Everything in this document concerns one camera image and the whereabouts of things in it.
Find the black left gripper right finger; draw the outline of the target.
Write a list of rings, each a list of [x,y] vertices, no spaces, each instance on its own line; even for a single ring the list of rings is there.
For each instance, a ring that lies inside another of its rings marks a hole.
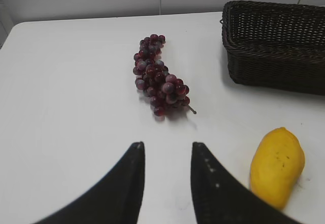
[[[190,186],[197,223],[297,223],[243,186],[204,143],[192,144]]]

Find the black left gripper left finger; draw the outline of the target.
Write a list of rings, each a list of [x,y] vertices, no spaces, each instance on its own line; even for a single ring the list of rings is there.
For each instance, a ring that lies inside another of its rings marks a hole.
[[[98,183],[39,223],[137,223],[144,187],[145,146],[136,142]]]

